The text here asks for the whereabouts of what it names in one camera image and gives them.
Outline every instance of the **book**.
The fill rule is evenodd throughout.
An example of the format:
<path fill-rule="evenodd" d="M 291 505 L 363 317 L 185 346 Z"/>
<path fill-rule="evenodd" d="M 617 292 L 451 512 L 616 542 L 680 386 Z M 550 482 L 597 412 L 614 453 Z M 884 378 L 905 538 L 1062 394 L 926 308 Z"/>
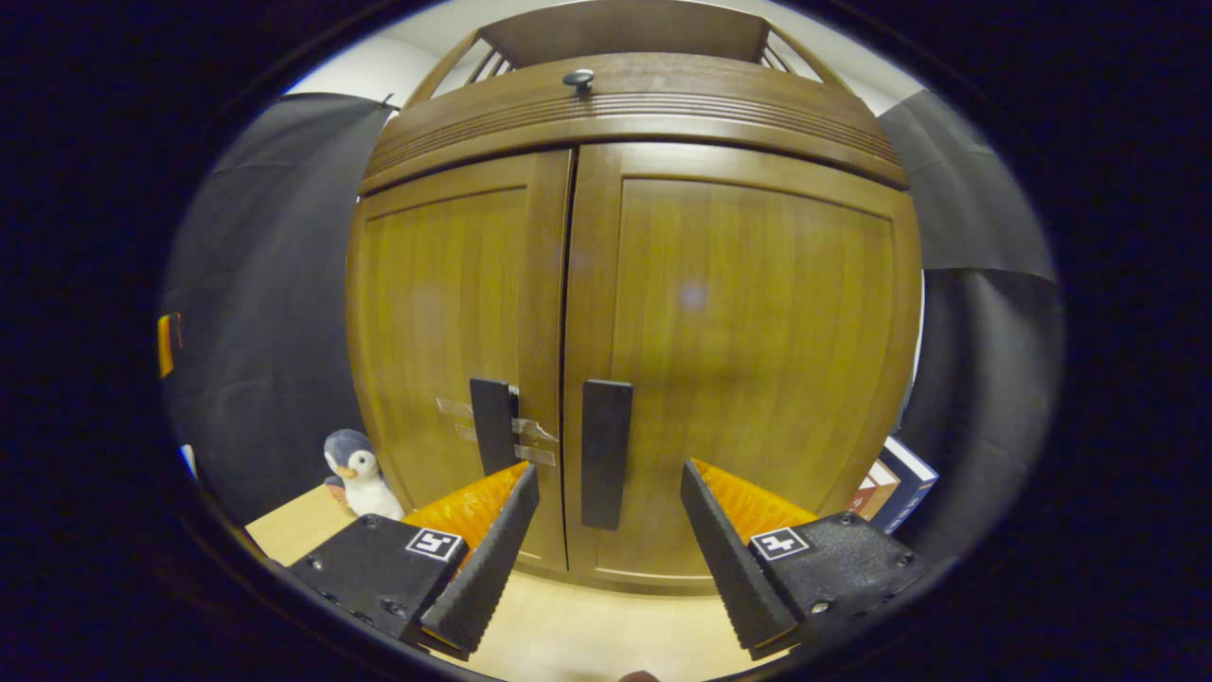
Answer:
<path fill-rule="evenodd" d="M 884 463 L 880 460 L 871 463 L 871 471 L 868 474 L 868 477 L 875 483 L 875 492 L 871 494 L 871 499 L 863 505 L 863 509 L 858 510 L 858 516 L 865 521 L 871 521 L 875 518 L 875 515 L 880 514 L 884 505 L 888 503 L 892 493 L 896 493 L 901 480 L 888 468 L 884 466 Z"/>
<path fill-rule="evenodd" d="M 874 493 L 875 482 L 871 481 L 870 476 L 864 476 L 863 482 L 858 485 L 858 491 L 854 491 L 854 498 L 850 502 L 850 511 L 858 514 L 859 510 L 863 509 L 863 505 L 871 499 L 871 494 Z"/>
<path fill-rule="evenodd" d="M 871 518 L 876 528 L 891 534 L 921 504 L 938 481 L 938 474 L 892 436 L 884 442 L 879 462 L 901 480 L 884 509 Z"/>

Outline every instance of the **cabinet top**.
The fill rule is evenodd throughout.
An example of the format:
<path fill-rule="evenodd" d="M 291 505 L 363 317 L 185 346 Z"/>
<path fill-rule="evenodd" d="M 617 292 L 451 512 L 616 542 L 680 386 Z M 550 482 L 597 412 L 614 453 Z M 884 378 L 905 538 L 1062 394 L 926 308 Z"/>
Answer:
<path fill-rule="evenodd" d="M 678 0 L 590 0 L 488 24 L 480 38 L 514 68 L 617 52 L 681 52 L 758 63 L 766 19 Z"/>
<path fill-rule="evenodd" d="M 582 68 L 596 76 L 578 94 L 561 79 Z M 475 159 L 636 139 L 764 149 L 908 185 L 875 115 L 848 92 L 736 59 L 630 52 L 527 67 L 400 111 L 359 193 Z"/>
<path fill-rule="evenodd" d="M 465 85 L 577 57 L 662 52 L 721 57 L 795 74 L 768 45 L 783 40 L 827 86 L 850 87 L 807 47 L 764 17 L 685 0 L 584 0 L 524 12 L 480 27 L 447 52 L 404 108 L 430 99 L 480 42 L 488 47 Z"/>

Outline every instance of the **beige floor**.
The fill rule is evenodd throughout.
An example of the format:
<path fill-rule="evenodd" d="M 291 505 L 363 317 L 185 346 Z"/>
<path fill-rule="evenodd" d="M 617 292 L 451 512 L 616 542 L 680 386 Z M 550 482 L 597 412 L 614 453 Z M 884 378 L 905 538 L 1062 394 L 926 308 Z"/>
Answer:
<path fill-rule="evenodd" d="M 290 564 L 353 520 L 321 486 L 247 531 L 267 555 Z M 516 571 L 471 659 L 435 655 L 502 680 L 536 682 L 614 682 L 635 670 L 662 682 L 697 681 L 755 665 L 718 596 L 628 595 Z"/>

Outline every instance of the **door handle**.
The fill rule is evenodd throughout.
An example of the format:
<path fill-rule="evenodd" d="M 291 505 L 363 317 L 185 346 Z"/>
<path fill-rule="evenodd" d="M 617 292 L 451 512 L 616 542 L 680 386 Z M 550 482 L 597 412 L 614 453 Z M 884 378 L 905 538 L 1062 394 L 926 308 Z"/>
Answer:
<path fill-rule="evenodd" d="M 582 388 L 582 526 L 618 531 L 633 391 L 630 384 L 596 379 Z"/>
<path fill-rule="evenodd" d="M 475 419 L 475 441 L 480 446 L 484 475 L 492 476 L 518 464 L 514 457 L 513 420 L 518 418 L 518 395 L 504 382 L 473 378 L 471 417 Z"/>

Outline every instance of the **door panel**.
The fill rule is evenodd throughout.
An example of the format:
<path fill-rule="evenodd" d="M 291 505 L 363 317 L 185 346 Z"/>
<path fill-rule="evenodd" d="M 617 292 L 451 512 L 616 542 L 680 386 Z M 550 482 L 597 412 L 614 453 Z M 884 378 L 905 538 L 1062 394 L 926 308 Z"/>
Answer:
<path fill-rule="evenodd" d="M 469 418 L 473 377 L 508 382 L 520 417 L 559 437 L 559 337 L 571 151 L 484 161 L 358 205 L 348 262 L 359 405 L 406 510 L 484 477 Z M 526 446 L 555 451 L 550 441 Z M 561 483 L 539 466 L 539 509 L 520 561 L 566 569 Z"/>
<path fill-rule="evenodd" d="M 911 204 L 806 161 L 665 143 L 583 147 L 576 191 L 565 350 L 571 568 L 709 588 L 678 494 L 686 458 L 833 514 L 877 455 L 911 372 Z M 613 532 L 579 520 L 588 379 L 635 388 Z"/>

